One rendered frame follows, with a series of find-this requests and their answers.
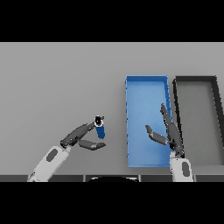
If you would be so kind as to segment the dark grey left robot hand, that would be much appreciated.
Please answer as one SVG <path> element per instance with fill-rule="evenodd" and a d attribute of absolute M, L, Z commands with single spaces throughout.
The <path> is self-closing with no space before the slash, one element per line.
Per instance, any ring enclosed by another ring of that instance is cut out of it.
<path fill-rule="evenodd" d="M 64 139 L 60 141 L 60 146 L 67 149 L 69 146 L 73 147 L 78 144 L 81 148 L 88 149 L 91 151 L 98 150 L 104 147 L 105 143 L 94 143 L 88 140 L 83 140 L 83 137 L 95 127 L 95 122 L 90 124 L 82 124 L 80 127 L 73 130 Z"/>

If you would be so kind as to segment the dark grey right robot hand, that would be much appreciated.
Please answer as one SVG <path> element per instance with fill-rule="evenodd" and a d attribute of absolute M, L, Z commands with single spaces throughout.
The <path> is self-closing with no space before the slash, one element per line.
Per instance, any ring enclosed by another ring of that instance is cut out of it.
<path fill-rule="evenodd" d="M 157 143 L 162 145 L 170 145 L 170 148 L 175 152 L 177 158 L 184 158 L 185 151 L 182 144 L 181 135 L 178 129 L 178 126 L 171 120 L 165 105 L 161 104 L 160 112 L 164 119 L 164 125 L 166 127 L 167 136 L 162 136 L 157 132 L 153 131 L 149 125 L 146 125 L 145 128 L 149 135 L 149 138 Z"/>

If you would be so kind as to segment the blue pipe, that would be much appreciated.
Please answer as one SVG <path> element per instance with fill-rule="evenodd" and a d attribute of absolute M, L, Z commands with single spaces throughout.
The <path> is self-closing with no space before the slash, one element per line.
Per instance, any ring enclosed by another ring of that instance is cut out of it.
<path fill-rule="evenodd" d="M 98 137 L 100 139 L 103 139 L 105 137 L 105 131 L 104 131 L 103 119 L 101 117 L 97 116 L 94 119 L 94 127 L 96 129 Z"/>

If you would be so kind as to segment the blue bin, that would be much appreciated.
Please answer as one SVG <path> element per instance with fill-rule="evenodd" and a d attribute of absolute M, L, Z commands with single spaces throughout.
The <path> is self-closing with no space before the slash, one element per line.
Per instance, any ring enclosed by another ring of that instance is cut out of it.
<path fill-rule="evenodd" d="M 151 140 L 145 128 L 149 125 L 159 135 L 166 136 L 160 109 L 164 104 L 168 115 L 172 115 L 168 77 L 127 75 L 125 85 L 128 167 L 168 167 L 170 147 Z"/>

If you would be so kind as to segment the dark grey bin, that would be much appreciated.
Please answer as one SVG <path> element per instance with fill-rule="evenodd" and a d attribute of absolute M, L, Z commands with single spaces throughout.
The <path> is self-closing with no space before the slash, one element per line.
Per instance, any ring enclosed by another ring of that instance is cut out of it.
<path fill-rule="evenodd" d="M 224 165 L 224 114 L 216 76 L 176 76 L 178 128 L 192 165 Z"/>

